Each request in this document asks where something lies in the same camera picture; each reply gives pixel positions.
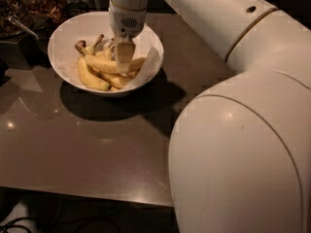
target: screw hole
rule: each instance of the screw hole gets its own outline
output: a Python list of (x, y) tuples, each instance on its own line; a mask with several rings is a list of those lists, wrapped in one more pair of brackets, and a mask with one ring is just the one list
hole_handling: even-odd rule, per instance
[(252, 13), (256, 10), (256, 6), (251, 6), (249, 9), (246, 10), (247, 13)]

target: bunch of bananas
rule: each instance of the bunch of bananas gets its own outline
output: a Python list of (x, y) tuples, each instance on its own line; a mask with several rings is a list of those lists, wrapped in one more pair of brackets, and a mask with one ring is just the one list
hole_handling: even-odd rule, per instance
[(86, 46), (86, 41), (81, 40), (76, 45), (76, 50), (82, 55), (78, 59), (78, 73), (82, 83), (95, 90), (118, 91), (134, 79), (145, 61), (144, 57), (133, 59), (124, 73), (118, 72), (117, 62), (113, 60), (114, 42), (104, 50), (96, 51), (104, 35), (98, 36), (96, 41)]

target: bowl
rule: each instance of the bowl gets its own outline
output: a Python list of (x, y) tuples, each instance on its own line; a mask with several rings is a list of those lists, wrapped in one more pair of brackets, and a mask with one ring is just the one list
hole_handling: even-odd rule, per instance
[(81, 54), (77, 52), (75, 45), (79, 40), (86, 40), (86, 44), (91, 45), (100, 34), (104, 34), (105, 37), (97, 48), (103, 49), (114, 38), (108, 12), (78, 15), (59, 25), (52, 33), (48, 45), (48, 56), (54, 71), (78, 89), (106, 97), (122, 97), (144, 86), (160, 70), (163, 46), (156, 33), (145, 24), (143, 31), (133, 39), (136, 45), (134, 58), (146, 57), (137, 77), (118, 91), (98, 91), (86, 87), (79, 78), (78, 58)]

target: jar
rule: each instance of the jar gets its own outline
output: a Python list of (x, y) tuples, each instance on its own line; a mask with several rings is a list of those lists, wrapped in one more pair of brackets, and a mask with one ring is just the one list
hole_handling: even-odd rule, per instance
[(24, 0), (0, 0), (0, 38), (13, 37), (23, 33), (19, 27), (14, 26), (9, 17), (15, 17), (26, 27), (31, 27), (33, 19), (27, 10)]
[(25, 0), (29, 12), (33, 16), (49, 17), (55, 25), (64, 22), (66, 14), (66, 0)]

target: gray table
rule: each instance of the gray table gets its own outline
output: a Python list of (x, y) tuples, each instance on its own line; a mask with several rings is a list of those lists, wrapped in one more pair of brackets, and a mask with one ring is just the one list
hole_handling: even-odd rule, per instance
[(52, 68), (7, 72), (0, 186), (172, 206), (172, 126), (192, 98), (232, 73), (179, 16), (149, 14), (147, 23), (163, 42), (162, 70), (127, 97), (82, 92)]

